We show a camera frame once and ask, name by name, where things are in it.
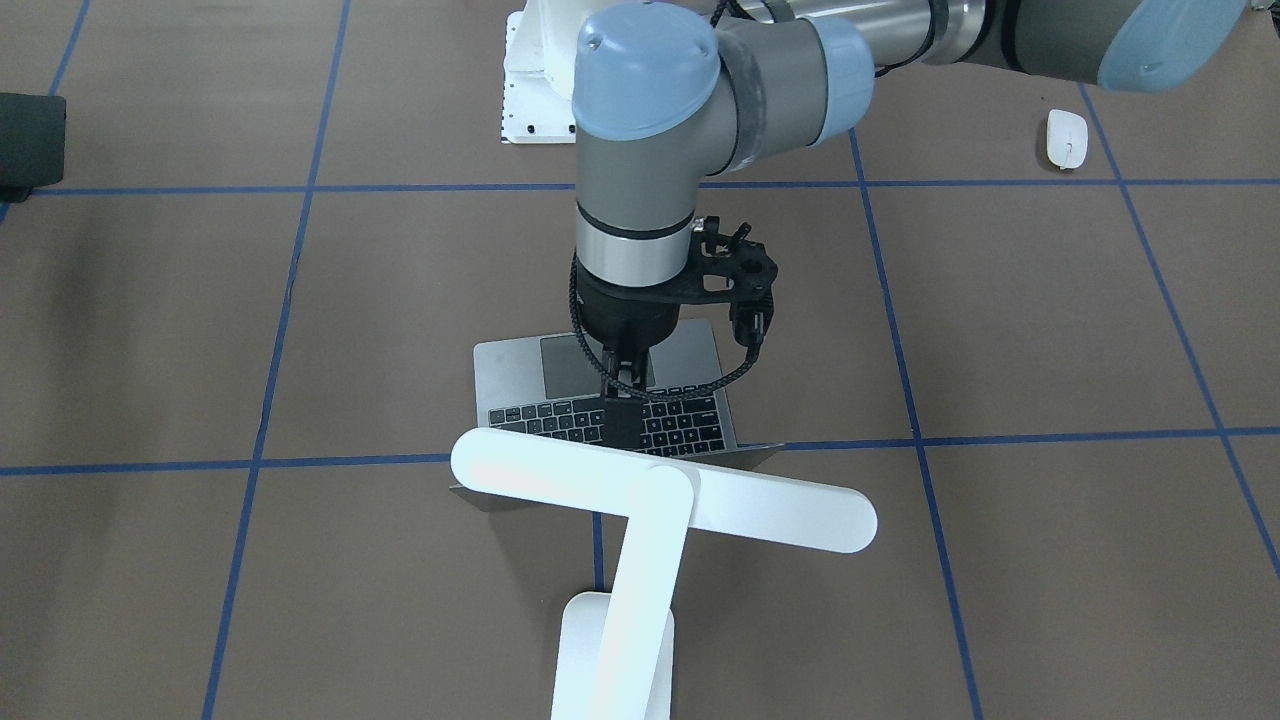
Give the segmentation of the black mouse pad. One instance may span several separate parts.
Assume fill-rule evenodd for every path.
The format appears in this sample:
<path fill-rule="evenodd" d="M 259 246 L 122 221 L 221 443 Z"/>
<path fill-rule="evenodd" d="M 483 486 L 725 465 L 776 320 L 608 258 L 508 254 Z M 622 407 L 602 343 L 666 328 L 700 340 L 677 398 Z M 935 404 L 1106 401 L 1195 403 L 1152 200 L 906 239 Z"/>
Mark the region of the black mouse pad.
<path fill-rule="evenodd" d="M 65 173 L 67 100 L 1 94 L 1 201 L 24 202 Z"/>

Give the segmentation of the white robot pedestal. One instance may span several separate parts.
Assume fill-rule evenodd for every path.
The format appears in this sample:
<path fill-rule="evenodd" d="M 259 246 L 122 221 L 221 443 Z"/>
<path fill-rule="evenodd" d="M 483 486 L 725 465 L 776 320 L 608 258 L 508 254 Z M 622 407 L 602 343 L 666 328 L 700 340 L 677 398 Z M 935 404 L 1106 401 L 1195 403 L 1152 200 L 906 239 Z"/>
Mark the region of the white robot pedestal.
<path fill-rule="evenodd" d="M 506 19 L 500 141 L 572 145 L 575 40 L 589 1 L 526 1 Z"/>

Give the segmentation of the white computer mouse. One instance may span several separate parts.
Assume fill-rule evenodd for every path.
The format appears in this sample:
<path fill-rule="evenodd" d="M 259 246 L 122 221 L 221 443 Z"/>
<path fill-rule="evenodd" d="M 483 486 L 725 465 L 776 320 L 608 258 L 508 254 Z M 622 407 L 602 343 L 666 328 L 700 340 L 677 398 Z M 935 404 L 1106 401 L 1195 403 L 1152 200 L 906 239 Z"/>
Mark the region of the white computer mouse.
<path fill-rule="evenodd" d="M 1091 132 L 1085 119 L 1076 113 L 1053 108 L 1044 122 L 1044 155 L 1060 170 L 1083 167 L 1089 150 Z"/>

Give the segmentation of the white desk lamp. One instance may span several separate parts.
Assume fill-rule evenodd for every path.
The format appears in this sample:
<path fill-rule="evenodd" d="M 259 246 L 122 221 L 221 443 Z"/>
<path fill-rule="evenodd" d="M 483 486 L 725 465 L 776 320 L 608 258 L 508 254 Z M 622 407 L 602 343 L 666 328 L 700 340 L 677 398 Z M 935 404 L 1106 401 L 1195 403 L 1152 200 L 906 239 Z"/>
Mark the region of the white desk lamp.
<path fill-rule="evenodd" d="M 691 529 L 836 553 L 864 550 L 878 530 L 855 489 L 497 428 L 463 433 L 451 470 L 480 495 L 627 523 L 611 591 L 564 606 L 553 719 L 669 717 L 671 605 Z"/>

